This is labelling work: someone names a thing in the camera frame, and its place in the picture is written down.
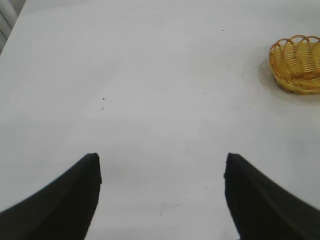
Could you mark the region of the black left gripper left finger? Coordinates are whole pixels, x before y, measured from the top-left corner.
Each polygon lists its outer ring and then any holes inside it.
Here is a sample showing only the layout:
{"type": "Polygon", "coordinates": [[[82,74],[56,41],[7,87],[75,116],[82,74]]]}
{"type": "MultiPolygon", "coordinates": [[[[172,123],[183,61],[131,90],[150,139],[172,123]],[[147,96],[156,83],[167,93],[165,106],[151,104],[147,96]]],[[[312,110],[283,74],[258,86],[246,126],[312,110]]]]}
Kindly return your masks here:
{"type": "Polygon", "coordinates": [[[0,213],[2,240],[83,240],[102,184],[100,158],[88,153],[38,192],[0,213]]]}

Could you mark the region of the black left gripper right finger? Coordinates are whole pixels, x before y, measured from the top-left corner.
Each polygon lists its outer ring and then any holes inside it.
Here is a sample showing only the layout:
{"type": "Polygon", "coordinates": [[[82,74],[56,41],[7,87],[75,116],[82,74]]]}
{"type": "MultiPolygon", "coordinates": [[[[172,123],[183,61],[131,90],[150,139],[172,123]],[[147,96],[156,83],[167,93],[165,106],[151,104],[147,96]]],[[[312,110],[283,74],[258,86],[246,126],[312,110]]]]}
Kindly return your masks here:
{"type": "Polygon", "coordinates": [[[245,158],[229,153],[224,194],[242,240],[318,240],[320,211],[294,196],[245,158]]]}

